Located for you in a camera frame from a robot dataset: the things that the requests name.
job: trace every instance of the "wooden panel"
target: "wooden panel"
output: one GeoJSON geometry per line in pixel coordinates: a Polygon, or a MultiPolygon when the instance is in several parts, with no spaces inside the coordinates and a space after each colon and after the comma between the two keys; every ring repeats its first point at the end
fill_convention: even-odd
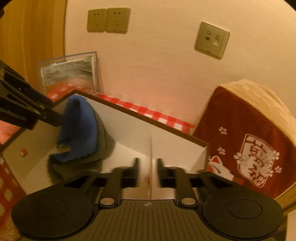
{"type": "Polygon", "coordinates": [[[67,0],[12,0],[0,20],[0,59],[38,87],[36,63],[61,57],[67,0]]]}

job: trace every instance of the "blue cloth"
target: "blue cloth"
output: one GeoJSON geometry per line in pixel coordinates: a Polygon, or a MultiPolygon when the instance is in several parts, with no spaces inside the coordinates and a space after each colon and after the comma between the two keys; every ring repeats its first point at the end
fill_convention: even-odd
{"type": "Polygon", "coordinates": [[[97,148],[98,127],[94,110],[86,99],[79,95],[68,98],[62,130],[57,140],[57,146],[68,143],[70,151],[52,154],[60,162],[82,158],[93,154],[97,148]]]}

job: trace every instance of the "gray cloth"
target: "gray cloth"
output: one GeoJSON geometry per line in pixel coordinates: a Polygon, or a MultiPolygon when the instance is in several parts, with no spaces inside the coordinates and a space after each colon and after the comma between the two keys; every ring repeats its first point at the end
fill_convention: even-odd
{"type": "Polygon", "coordinates": [[[59,162],[55,158],[49,158],[47,168],[53,184],[78,176],[86,171],[100,172],[102,161],[113,152],[115,147],[114,139],[107,133],[101,118],[95,111],[94,116],[98,126],[97,151],[86,157],[68,162],[59,162]]]}

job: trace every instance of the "red object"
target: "red object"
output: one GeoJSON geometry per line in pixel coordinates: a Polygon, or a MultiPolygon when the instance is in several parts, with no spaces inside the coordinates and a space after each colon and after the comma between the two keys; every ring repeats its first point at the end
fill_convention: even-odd
{"type": "Polygon", "coordinates": [[[9,170],[3,157],[0,157],[0,226],[10,215],[14,204],[26,196],[9,170]]]}
{"type": "MultiPolygon", "coordinates": [[[[77,89],[77,88],[75,88],[72,85],[69,85],[69,84],[65,83],[63,87],[54,90],[53,92],[48,94],[47,97],[50,98],[52,101],[56,101],[56,100],[60,99],[61,97],[63,97],[64,95],[70,93],[71,91],[73,91],[75,89],[77,89]]],[[[85,93],[88,93],[88,90],[83,89],[83,88],[79,88],[78,90],[80,90],[82,92],[85,92],[85,93]]],[[[178,119],[176,119],[174,117],[164,115],[164,114],[162,114],[160,112],[150,110],[150,109],[148,109],[146,107],[143,107],[143,106],[135,105],[133,103],[126,102],[126,101],[123,101],[123,100],[120,100],[118,98],[114,98],[114,97],[111,97],[111,96],[108,96],[108,95],[105,95],[105,94],[97,93],[97,94],[95,94],[95,96],[99,97],[99,98],[101,98],[103,100],[109,101],[111,103],[123,106],[124,108],[133,110],[133,111],[135,111],[135,112],[137,112],[137,113],[139,113],[141,115],[148,116],[148,117],[152,118],[153,120],[164,123],[164,124],[166,124],[166,125],[168,125],[170,127],[173,127],[175,129],[180,130],[182,132],[185,132],[187,134],[189,134],[190,130],[194,128],[194,125],[192,125],[192,124],[190,124],[188,122],[178,120],[178,119]]]]}
{"type": "Polygon", "coordinates": [[[296,182],[294,144],[265,115],[226,88],[215,89],[193,136],[210,144],[208,169],[224,178],[271,198],[296,182]]]}

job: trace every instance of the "electrical outlet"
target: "electrical outlet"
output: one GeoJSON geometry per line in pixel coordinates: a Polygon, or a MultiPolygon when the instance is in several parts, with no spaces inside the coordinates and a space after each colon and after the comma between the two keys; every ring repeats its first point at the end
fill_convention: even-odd
{"type": "Polygon", "coordinates": [[[220,59],[225,52],[229,36],[230,32],[202,22],[194,49],[220,59]]]}
{"type": "Polygon", "coordinates": [[[126,33],[131,14],[130,8],[108,8],[106,31],[113,33],[126,33]]]}
{"type": "Polygon", "coordinates": [[[106,25],[106,15],[106,8],[89,10],[87,17],[87,31],[103,32],[106,25]]]}

